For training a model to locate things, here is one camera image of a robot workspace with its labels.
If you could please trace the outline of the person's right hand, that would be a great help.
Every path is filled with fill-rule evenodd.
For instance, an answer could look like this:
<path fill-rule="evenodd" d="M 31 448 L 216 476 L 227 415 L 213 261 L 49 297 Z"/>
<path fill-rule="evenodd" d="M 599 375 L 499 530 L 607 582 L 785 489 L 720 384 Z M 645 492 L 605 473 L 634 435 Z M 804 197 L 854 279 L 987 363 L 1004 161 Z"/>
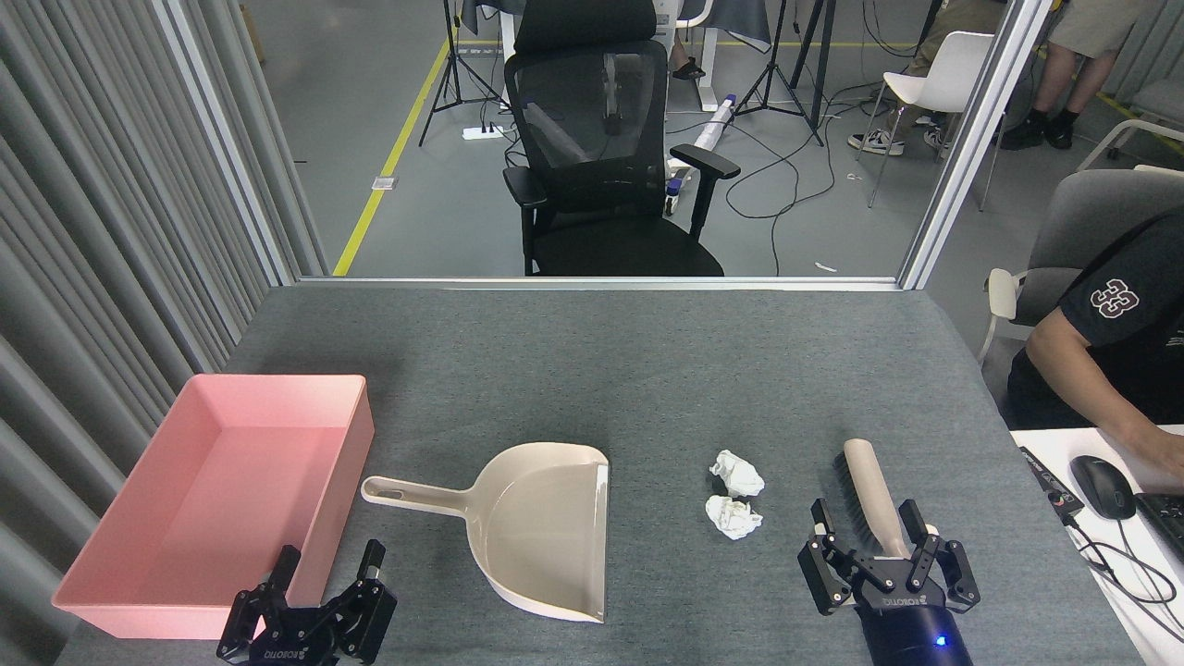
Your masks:
<path fill-rule="evenodd" d="M 1122 446 L 1152 468 L 1183 480 L 1183 436 L 1159 425 L 1138 425 L 1122 436 Z"/>

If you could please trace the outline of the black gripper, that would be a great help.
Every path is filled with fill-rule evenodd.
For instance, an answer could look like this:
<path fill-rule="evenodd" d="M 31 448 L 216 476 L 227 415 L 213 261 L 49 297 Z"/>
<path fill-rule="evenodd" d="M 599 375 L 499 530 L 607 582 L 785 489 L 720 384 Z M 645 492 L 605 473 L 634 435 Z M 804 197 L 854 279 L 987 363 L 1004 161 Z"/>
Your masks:
<path fill-rule="evenodd" d="M 385 553 L 380 540 L 366 543 L 356 581 L 328 602 L 327 614 L 287 611 L 301 553 L 284 545 L 268 577 L 233 598 L 215 657 L 245 665 L 337 665 L 339 652 L 374 662 L 397 607 L 379 577 Z"/>
<path fill-rule="evenodd" d="M 856 589 L 856 611 L 874 665 L 972 665 L 942 588 L 929 579 L 933 564 L 942 572 L 953 611 L 965 614 L 982 595 L 963 544 L 946 540 L 925 523 L 913 499 L 899 506 L 906 534 L 914 544 L 905 583 L 889 591 L 887 569 L 858 549 L 847 547 L 834 533 L 828 502 L 810 507 L 815 532 L 798 553 L 817 611 L 832 615 Z"/>

